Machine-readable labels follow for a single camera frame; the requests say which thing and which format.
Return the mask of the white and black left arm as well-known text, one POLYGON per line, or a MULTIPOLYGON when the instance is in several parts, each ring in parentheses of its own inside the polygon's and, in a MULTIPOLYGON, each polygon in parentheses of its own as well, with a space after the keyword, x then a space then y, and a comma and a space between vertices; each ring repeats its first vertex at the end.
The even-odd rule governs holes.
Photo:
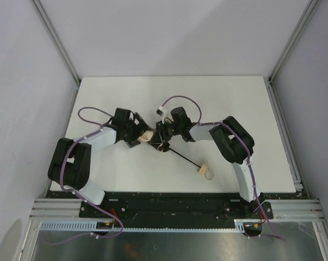
POLYGON ((129 147, 148 142, 154 130, 138 113, 117 108, 105 123, 95 122, 98 129, 78 139, 58 140, 49 165, 48 178, 65 192, 73 192, 83 201, 100 205, 106 195, 90 179, 91 156, 106 147, 124 141, 129 147))

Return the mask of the beige and black folding umbrella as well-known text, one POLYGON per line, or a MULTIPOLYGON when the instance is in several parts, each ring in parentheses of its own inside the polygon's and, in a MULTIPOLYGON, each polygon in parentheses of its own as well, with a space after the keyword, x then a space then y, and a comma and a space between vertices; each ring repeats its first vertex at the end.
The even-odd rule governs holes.
POLYGON ((160 136, 156 137, 156 134, 157 133, 154 130, 152 130, 152 131, 147 130, 144 132, 144 134, 142 136, 140 136, 138 138, 138 141, 148 143, 150 146, 152 146, 159 152, 170 151, 170 152, 174 153, 175 155, 181 157, 182 159, 186 160, 187 162, 196 166, 198 168, 199 175, 204 176, 205 179, 207 179, 209 181, 214 179, 215 174, 213 173, 213 171, 209 168, 209 166, 207 164, 199 165, 199 164, 195 163, 194 161, 190 160, 186 156, 182 155, 181 153, 179 153, 176 150, 174 150, 173 148, 171 148, 170 144, 168 142, 162 141, 160 139, 160 136))

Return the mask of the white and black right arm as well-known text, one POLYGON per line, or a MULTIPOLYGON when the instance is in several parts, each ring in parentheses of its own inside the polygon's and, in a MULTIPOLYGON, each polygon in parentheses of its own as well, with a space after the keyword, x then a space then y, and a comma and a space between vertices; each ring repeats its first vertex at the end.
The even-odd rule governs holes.
POLYGON ((259 200, 261 190, 257 187, 252 167, 255 141, 233 116, 218 122, 199 123, 192 122, 183 107, 173 109, 170 114, 170 119, 162 117, 156 123, 149 141, 152 147, 166 152, 169 141, 177 135, 185 142, 214 141, 221 155, 234 168, 241 198, 247 202, 259 200))

